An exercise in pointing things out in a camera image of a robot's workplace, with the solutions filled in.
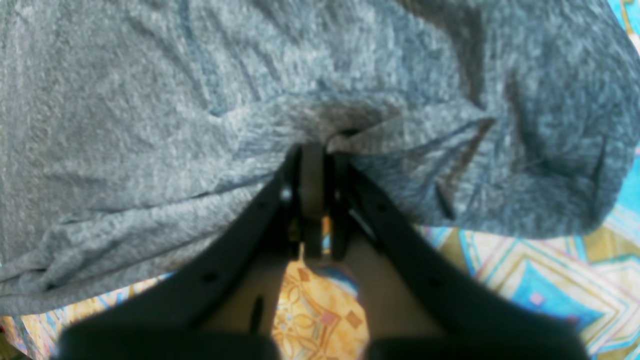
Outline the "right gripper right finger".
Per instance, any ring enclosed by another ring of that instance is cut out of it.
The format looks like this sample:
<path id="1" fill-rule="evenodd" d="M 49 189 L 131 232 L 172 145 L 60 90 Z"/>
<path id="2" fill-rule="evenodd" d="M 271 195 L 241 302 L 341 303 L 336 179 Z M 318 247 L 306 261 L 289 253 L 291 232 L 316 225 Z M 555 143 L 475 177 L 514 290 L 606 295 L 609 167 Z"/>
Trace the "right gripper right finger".
<path id="1" fill-rule="evenodd" d="M 574 326 L 494 294 L 421 239 L 342 153 L 324 156 L 324 259 L 359 284 L 366 360 L 586 360 Z"/>

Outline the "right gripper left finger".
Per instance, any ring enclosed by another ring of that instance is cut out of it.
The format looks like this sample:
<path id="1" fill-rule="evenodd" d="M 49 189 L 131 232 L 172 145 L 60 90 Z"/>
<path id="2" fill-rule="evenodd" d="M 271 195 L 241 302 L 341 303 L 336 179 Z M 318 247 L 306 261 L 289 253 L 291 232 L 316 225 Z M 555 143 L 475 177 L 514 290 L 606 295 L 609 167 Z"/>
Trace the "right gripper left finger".
<path id="1" fill-rule="evenodd" d="M 67 328 L 57 360 L 278 360 L 290 260 L 324 260 L 325 151 L 295 145 L 230 228 L 151 289 Z"/>

